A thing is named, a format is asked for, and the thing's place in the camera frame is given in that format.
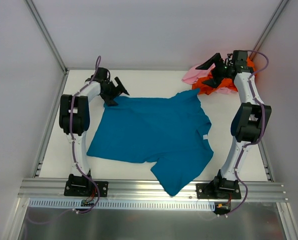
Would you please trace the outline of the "teal blue t shirt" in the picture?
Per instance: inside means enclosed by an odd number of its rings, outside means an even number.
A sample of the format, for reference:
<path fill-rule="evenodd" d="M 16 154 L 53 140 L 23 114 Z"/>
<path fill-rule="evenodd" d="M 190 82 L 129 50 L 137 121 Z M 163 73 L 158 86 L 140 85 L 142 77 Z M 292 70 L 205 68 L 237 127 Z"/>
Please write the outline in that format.
<path fill-rule="evenodd" d="M 212 123 L 198 90 L 170 98 L 120 96 L 116 102 L 104 109 L 89 157 L 152 163 L 151 172 L 170 196 L 198 177 L 212 159 Z"/>

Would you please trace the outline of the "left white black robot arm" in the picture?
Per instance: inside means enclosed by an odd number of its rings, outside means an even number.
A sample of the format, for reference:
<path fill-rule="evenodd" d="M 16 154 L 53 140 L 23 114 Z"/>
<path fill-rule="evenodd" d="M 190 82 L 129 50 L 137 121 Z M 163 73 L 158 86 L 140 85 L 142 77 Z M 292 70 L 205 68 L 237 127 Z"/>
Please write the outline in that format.
<path fill-rule="evenodd" d="M 70 144 L 71 173 L 66 181 L 64 195 L 68 197 L 106 197 L 108 182 L 92 181 L 91 167 L 87 161 L 86 136 L 90 127 L 90 102 L 101 97 L 107 107 L 117 106 L 115 98 L 128 91 L 110 71 L 99 67 L 74 94 L 63 94 L 59 106 L 59 127 Z"/>

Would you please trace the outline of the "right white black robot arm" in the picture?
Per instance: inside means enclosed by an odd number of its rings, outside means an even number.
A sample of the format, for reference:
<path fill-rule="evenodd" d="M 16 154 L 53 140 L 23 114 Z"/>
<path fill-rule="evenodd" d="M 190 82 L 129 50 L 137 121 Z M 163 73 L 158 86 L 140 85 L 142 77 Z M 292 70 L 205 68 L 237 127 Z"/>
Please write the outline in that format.
<path fill-rule="evenodd" d="M 217 52 L 197 67 L 207 70 L 214 66 L 206 85 L 217 88 L 224 79 L 231 79 L 240 99 L 240 107 L 231 122 L 232 144 L 226 161 L 210 183 L 196 184 L 198 199 L 241 199 L 240 170 L 251 147 L 262 140 L 269 122 L 272 108 L 261 100 L 255 83 L 257 72 L 248 66 L 247 59 L 246 50 L 234 50 L 226 59 Z"/>

